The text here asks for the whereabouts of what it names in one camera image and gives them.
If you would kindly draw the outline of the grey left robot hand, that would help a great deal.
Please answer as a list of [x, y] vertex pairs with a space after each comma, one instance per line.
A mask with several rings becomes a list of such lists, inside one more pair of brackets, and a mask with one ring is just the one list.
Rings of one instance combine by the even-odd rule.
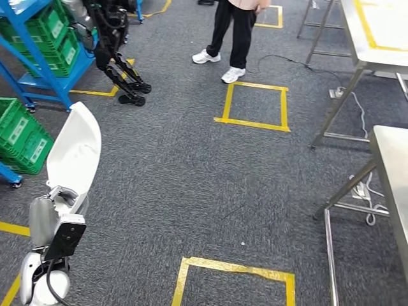
[[63, 223], [84, 223], [89, 207], [87, 193], [55, 186], [48, 193], [30, 203], [29, 227], [35, 248], [50, 245]]

